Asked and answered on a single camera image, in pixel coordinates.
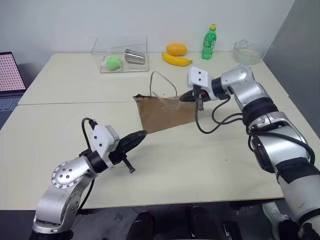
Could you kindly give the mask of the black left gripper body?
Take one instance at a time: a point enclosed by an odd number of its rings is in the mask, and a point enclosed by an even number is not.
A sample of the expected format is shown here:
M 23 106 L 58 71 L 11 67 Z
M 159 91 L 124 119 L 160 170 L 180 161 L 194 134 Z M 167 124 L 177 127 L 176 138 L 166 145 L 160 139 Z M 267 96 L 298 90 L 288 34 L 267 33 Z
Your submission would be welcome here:
M 113 165 L 117 165 L 120 162 L 124 162 L 124 164 L 126 165 L 126 167 L 128 168 L 131 174 L 136 170 L 127 159 L 127 153 L 120 152 L 117 150 L 117 148 L 115 149 L 115 151 L 112 151 L 108 155 L 108 157 Z

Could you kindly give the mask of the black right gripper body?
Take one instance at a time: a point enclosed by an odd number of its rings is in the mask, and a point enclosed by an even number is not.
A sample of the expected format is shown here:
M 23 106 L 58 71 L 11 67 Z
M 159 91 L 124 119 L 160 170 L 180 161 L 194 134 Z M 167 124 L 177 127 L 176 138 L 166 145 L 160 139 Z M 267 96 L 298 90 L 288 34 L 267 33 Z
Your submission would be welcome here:
M 200 86 L 194 85 L 193 86 L 193 97 L 196 103 L 196 108 L 199 111 L 204 110 L 204 102 L 209 101 L 209 95 L 206 90 L 201 89 Z

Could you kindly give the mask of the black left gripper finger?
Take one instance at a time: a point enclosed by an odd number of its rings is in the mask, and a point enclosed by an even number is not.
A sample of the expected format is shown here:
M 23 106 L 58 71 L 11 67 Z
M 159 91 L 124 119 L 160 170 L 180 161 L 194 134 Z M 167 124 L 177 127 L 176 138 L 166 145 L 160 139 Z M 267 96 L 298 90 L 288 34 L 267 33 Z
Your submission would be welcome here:
M 119 144 L 123 148 L 135 148 L 138 146 L 147 136 L 148 132 L 146 130 L 139 130 L 133 133 L 130 133 L 129 135 L 123 137 Z
M 137 147 L 145 139 L 145 137 L 145 134 L 129 134 L 119 141 L 117 150 L 127 153 Z

